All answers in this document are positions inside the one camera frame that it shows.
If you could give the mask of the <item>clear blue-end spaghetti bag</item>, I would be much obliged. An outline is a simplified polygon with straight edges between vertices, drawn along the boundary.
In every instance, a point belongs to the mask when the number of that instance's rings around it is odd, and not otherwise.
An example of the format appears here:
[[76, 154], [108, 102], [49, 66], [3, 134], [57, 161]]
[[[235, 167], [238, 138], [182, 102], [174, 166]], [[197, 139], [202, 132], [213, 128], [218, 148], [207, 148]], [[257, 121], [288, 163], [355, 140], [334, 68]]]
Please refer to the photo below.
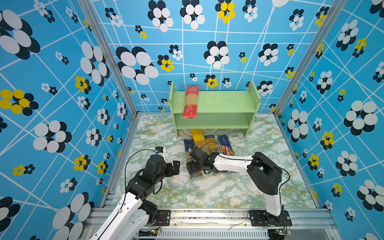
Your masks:
[[216, 142], [216, 138], [214, 135], [206, 135], [205, 140], [207, 142], [206, 147], [209, 150], [209, 153], [219, 153], [220, 146]]

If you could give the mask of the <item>dark blue spaghetti box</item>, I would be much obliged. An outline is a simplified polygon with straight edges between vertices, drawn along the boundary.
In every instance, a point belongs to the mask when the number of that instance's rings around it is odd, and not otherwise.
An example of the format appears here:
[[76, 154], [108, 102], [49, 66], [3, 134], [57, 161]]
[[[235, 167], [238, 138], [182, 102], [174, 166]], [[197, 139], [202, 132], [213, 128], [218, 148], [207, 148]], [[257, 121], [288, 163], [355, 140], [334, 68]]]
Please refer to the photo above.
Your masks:
[[218, 136], [218, 140], [219, 140], [219, 145], [222, 149], [222, 153], [227, 156], [234, 156], [234, 152], [228, 136], [227, 135]]

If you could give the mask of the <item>red spaghetti bag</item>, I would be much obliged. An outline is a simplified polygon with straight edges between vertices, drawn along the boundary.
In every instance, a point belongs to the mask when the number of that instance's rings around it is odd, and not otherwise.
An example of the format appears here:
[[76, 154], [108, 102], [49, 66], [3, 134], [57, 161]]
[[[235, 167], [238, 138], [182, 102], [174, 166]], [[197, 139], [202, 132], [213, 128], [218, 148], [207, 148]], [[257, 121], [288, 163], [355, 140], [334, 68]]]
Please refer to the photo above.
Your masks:
[[197, 117], [199, 89], [199, 86], [187, 86], [183, 119], [194, 119]]

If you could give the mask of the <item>blue label spaghetti bag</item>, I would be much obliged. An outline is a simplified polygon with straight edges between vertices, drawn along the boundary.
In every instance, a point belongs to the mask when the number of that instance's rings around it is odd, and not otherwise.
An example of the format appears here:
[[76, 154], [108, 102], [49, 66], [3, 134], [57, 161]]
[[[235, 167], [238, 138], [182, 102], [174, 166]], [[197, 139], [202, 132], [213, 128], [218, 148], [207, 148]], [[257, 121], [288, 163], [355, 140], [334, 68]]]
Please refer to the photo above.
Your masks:
[[190, 179], [195, 177], [195, 174], [191, 170], [191, 165], [189, 164], [189, 162], [193, 160], [192, 157], [190, 156], [190, 149], [193, 148], [194, 146], [195, 146], [195, 143], [193, 139], [184, 140], [184, 147], [185, 147], [186, 158], [187, 158], [186, 167], [187, 167], [188, 173], [190, 174]]

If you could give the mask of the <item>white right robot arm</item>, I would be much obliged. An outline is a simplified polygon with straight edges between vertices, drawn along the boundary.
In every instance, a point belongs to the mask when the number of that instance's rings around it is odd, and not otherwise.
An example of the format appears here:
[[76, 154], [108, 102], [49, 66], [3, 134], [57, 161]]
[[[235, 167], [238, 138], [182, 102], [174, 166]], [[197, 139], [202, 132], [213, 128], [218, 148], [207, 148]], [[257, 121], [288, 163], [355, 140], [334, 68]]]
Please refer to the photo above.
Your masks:
[[279, 217], [283, 211], [281, 185], [283, 169], [272, 162], [266, 155], [256, 152], [252, 156], [236, 157], [219, 153], [208, 155], [199, 147], [190, 152], [192, 160], [187, 163], [189, 174], [203, 171], [205, 174], [223, 171], [248, 174], [256, 187], [264, 193], [266, 215]]

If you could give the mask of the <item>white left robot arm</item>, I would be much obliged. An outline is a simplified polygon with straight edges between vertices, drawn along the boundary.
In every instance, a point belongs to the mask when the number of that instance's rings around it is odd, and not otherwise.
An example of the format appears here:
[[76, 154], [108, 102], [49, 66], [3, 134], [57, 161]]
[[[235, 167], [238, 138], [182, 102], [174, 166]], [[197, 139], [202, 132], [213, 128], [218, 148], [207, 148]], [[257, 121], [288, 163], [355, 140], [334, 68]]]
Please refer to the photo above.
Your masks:
[[132, 240], [147, 224], [156, 220], [157, 205], [148, 201], [155, 194], [155, 186], [166, 177], [180, 173], [180, 162], [166, 163], [163, 156], [154, 154], [146, 166], [129, 180], [125, 194], [112, 213], [94, 233], [91, 240]]

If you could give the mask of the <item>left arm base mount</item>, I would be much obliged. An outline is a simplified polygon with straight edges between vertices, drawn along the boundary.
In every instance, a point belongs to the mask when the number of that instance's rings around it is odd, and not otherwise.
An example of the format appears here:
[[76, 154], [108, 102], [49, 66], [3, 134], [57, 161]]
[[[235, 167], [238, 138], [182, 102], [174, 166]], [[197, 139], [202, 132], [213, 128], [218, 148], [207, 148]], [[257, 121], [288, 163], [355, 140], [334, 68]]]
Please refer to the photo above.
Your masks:
[[144, 210], [149, 216], [147, 226], [169, 226], [171, 220], [170, 210], [159, 210], [158, 206], [148, 200], [145, 200], [140, 209]]

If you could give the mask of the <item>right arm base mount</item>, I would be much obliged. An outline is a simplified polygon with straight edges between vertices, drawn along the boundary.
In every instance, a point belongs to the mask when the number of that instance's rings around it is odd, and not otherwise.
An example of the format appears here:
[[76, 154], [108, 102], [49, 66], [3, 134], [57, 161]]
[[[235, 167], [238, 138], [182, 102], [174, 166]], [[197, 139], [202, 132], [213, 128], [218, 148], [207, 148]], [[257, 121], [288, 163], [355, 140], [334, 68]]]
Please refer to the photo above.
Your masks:
[[291, 227], [293, 225], [289, 212], [286, 210], [283, 210], [278, 217], [265, 210], [250, 210], [247, 218], [253, 227]]

